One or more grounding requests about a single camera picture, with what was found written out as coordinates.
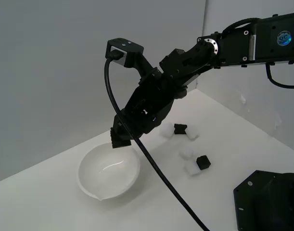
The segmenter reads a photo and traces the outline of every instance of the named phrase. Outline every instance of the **small cube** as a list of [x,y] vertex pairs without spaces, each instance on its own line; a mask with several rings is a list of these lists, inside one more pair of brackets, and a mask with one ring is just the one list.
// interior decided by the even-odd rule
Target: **small cube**
[[192,141],[197,139],[197,137],[199,136],[198,127],[195,125],[188,126],[185,129],[185,132],[186,132],[187,136],[190,138],[190,140],[192,140]]
[[185,129],[187,128],[187,125],[186,124],[175,124],[174,125],[175,127],[175,134],[181,134],[181,135],[184,135],[186,134],[185,132]]
[[171,138],[174,134],[175,128],[172,123],[162,124],[160,127],[160,135],[166,138]]
[[194,156],[194,150],[191,148],[183,149],[179,152],[179,155],[183,160],[190,160]]
[[184,169],[190,176],[195,176],[201,172],[194,160],[185,161]]
[[210,167],[211,162],[209,161],[206,155],[200,156],[197,158],[196,163],[200,170],[204,170]]

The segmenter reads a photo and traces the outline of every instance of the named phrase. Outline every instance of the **circular joint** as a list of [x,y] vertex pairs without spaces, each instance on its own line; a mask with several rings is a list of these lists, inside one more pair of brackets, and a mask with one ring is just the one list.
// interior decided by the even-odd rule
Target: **circular joint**
[[205,41],[206,42],[209,42],[209,43],[211,43],[213,45],[213,47],[214,47],[214,54],[217,55],[217,53],[218,53],[218,45],[215,42],[215,40],[213,40],[211,38],[206,38]]

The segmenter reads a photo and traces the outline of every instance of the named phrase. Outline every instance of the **white bowl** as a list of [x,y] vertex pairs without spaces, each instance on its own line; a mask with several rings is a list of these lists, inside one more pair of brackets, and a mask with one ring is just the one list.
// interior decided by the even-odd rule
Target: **white bowl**
[[105,143],[89,151],[82,159],[77,182],[85,194],[101,201],[127,191],[139,171],[139,157],[132,147],[113,149],[111,143]]

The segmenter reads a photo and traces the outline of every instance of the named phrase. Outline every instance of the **gray wall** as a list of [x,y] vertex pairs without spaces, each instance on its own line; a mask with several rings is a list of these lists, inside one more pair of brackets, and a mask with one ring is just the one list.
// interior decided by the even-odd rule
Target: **gray wall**
[[[244,18],[293,12],[294,0],[207,0],[204,35]],[[294,65],[278,64],[272,74],[279,82],[294,84]],[[211,70],[198,78],[197,88],[294,149],[294,90],[272,85],[264,65]]]
[[[110,128],[107,40],[128,38],[158,65],[195,44],[204,11],[205,0],[0,0],[0,180]],[[112,64],[111,78],[124,106],[140,77]]]

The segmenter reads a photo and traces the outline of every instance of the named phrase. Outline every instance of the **label sticker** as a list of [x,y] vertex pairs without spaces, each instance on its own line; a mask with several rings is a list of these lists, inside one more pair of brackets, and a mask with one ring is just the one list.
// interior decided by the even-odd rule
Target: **label sticker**
[[277,44],[280,46],[286,46],[291,42],[291,34],[289,31],[282,31],[277,36]]

